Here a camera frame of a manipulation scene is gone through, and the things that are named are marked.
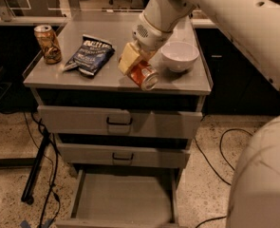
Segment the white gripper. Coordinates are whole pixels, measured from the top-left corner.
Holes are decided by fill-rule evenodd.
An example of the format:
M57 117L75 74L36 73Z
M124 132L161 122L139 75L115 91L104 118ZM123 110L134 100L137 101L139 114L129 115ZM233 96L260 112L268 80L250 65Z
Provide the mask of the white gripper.
M123 75L127 75L134 65L143 60L149 62L172 35L172 28L162 28L151 24L144 13L139 15L135 25L132 27L132 36L135 42L125 45L118 69Z

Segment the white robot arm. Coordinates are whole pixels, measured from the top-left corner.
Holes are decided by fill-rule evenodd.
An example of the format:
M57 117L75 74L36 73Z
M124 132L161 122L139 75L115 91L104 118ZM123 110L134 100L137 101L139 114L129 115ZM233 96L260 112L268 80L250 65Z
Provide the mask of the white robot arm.
M280 96L280 5L270 0L150 0L119 60L127 75L149 61L181 18L201 9L255 68L251 100ZM280 228L280 116L251 138L236 164L226 228Z

